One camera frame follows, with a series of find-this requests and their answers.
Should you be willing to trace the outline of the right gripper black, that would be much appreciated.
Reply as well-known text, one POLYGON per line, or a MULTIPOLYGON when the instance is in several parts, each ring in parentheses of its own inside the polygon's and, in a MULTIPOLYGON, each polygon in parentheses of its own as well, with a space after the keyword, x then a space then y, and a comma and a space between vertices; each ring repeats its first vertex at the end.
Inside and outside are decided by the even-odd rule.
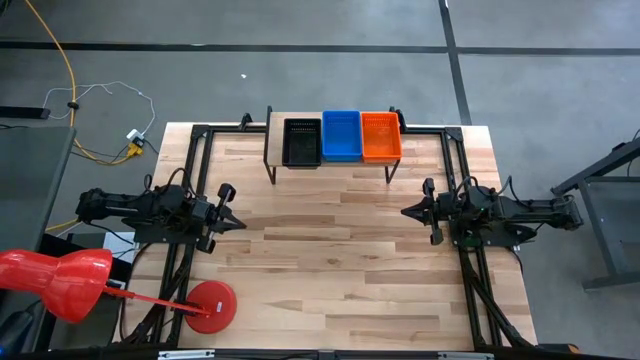
POLYGON ((420 222, 422 225, 430 225, 432 234, 430 243, 439 245, 444 241, 440 221, 447 221, 455 210, 455 195, 453 192, 434 195, 435 183, 433 178, 426 178, 422 185, 424 198, 415 205, 401 210, 404 216, 420 222))

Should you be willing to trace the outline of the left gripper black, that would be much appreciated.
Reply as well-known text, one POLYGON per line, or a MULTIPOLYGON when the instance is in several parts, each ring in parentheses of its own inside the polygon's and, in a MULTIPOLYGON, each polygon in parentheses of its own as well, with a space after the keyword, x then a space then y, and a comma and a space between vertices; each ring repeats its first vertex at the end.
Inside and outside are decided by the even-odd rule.
POLYGON ((197 250, 206 253, 212 253, 215 248, 215 232, 224 234, 247 228, 233 214, 232 209, 226 206, 234 199, 235 188, 229 183, 222 183, 217 195, 217 205, 210 203, 205 196, 195 197, 192 204, 192 235, 195 237, 195 246, 197 250))

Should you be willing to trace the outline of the wooden shelf with black legs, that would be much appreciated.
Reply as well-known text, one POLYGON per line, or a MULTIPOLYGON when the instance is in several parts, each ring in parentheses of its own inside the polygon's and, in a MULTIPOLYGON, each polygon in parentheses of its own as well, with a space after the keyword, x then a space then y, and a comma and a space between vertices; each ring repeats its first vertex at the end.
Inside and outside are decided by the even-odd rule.
MULTIPOLYGON (((282 163, 283 138, 284 138, 284 120, 286 118, 315 118, 321 120, 321 166, 324 167, 355 167, 355 166, 372 166, 363 163, 351 164, 350 166, 328 166, 324 163, 322 156, 322 113, 323 112, 275 112, 271 107, 267 108, 266 125, 265 125, 265 141, 263 162, 269 174, 270 181, 276 182, 276 170, 284 167, 282 163)), ((400 134, 404 124, 399 119, 400 134)), ((382 167, 385 170, 385 181, 390 182, 396 172, 399 163, 390 166, 373 166, 382 167)))

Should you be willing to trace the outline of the white paper sheet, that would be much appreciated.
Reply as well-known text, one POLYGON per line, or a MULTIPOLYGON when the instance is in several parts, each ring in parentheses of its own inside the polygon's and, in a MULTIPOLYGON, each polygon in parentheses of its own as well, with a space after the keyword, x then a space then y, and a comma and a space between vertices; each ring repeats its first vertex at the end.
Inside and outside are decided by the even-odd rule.
POLYGON ((139 245, 134 241, 134 232, 106 233, 103 247, 112 251, 116 259, 132 263, 139 245))

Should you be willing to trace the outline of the black board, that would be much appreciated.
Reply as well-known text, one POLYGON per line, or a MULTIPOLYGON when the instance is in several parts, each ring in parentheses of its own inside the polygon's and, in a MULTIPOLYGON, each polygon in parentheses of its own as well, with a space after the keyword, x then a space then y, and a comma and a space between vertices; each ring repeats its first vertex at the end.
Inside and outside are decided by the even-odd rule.
MULTIPOLYGON (((85 248, 104 248, 104 233, 66 235, 45 234, 39 252, 60 257, 85 248)), ((111 279, 117 285, 124 285, 132 274, 132 265, 114 257, 111 279)), ((88 316, 80 323, 73 324, 56 318, 56 325, 49 350, 86 348, 108 345, 114 337, 121 301, 108 295, 101 296, 88 316)))

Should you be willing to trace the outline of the red desk lamp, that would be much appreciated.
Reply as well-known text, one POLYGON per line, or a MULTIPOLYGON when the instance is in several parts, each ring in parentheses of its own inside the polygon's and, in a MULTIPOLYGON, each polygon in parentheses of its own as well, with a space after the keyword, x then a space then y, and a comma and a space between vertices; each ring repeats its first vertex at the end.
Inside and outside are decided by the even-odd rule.
POLYGON ((84 249, 62 257, 22 249, 2 251, 0 289, 36 294, 47 310, 71 323, 83 320, 103 294, 183 311, 189 327, 201 334, 224 330, 236 315, 236 294, 224 282, 204 281, 179 304, 108 286, 113 261, 108 249, 84 249))

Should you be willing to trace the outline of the black object with orange tip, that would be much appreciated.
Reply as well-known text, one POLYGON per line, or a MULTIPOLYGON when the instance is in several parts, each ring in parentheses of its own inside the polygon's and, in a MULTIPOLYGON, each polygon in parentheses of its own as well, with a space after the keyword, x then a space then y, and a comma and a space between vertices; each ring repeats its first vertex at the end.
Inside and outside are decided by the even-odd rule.
POLYGON ((539 344, 538 347, 549 352, 581 354, 581 350, 576 345, 568 343, 546 343, 539 344))

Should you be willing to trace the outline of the grey table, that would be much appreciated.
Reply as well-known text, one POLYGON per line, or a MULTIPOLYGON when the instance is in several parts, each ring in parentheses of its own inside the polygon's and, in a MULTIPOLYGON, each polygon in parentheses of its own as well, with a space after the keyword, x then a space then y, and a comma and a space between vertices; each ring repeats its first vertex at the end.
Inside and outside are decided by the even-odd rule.
POLYGON ((0 128, 0 252, 39 247, 75 134, 69 127, 0 128))

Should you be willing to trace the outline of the black flat bar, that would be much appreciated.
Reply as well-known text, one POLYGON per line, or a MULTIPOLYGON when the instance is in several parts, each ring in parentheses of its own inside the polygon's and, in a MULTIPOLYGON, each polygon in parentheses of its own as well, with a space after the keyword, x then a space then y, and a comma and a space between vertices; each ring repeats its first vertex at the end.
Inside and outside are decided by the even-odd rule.
POLYGON ((48 108, 0 106, 0 118, 47 120, 50 114, 48 108))

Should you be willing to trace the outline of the black chair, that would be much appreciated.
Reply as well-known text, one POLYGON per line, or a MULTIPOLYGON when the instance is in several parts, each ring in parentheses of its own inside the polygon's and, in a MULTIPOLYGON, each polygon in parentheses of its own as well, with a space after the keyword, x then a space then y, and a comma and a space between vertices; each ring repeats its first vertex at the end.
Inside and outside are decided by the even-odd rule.
POLYGON ((41 300, 12 313, 0 324, 0 358, 19 354, 33 328, 36 329, 33 351, 48 351, 55 325, 55 316, 41 300))

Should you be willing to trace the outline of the black metal rig frame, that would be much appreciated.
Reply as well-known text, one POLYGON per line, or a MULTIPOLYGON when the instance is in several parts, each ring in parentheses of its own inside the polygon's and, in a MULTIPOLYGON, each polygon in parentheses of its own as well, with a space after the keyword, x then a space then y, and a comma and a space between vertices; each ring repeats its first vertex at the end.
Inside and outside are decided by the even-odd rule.
POLYGON ((236 187, 235 214, 247 228, 191 253, 190 290, 206 280, 238 298, 228 328, 212 335, 183 320, 158 323, 164 351, 213 349, 211 360, 437 359, 475 352, 458 251, 433 246, 429 231, 401 209, 421 183, 440 190, 473 173, 499 176, 483 126, 412 125, 404 156, 385 181, 382 167, 279 167, 263 162, 263 123, 170 123, 155 169, 164 182, 184 167, 199 193, 236 187))

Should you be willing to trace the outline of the silver metal bracket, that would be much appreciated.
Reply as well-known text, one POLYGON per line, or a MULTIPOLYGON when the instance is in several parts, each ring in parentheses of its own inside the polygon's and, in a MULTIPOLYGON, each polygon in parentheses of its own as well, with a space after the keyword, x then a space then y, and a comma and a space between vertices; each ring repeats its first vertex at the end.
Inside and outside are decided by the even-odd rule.
POLYGON ((211 360, 215 358, 213 349, 171 350, 158 353, 157 360, 211 360))
POLYGON ((490 353, 478 352, 439 352, 437 360, 495 360, 490 353))

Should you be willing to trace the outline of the dark grey desk frame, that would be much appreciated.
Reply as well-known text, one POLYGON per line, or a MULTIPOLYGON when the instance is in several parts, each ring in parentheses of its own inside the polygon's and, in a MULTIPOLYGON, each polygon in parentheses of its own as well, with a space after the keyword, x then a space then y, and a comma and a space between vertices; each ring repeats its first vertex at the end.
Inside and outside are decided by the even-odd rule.
POLYGON ((627 245, 640 246, 640 176, 611 174, 639 157, 636 137, 551 188, 555 195, 580 192, 602 253, 607 274, 585 281, 586 290, 640 283, 640 266, 634 269, 624 251, 627 245))

